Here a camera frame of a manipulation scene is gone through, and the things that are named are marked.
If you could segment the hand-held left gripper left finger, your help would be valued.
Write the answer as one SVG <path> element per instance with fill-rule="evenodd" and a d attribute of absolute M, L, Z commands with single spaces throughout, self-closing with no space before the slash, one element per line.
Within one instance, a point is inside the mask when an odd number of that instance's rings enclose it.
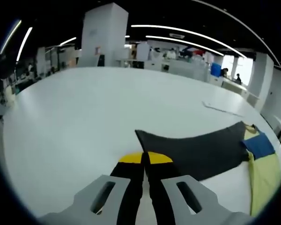
<path fill-rule="evenodd" d="M 123 156 L 110 175 L 101 175 L 59 213 L 39 218 L 42 225 L 134 225 L 142 197 L 142 153 Z"/>

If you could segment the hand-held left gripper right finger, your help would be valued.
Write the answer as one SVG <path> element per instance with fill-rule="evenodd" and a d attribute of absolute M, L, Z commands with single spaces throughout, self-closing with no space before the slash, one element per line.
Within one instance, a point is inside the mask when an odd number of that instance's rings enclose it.
<path fill-rule="evenodd" d="M 147 152 L 149 194 L 159 225 L 248 225 L 251 217 L 221 206 L 217 195 L 190 175 L 181 175 L 166 155 Z"/>

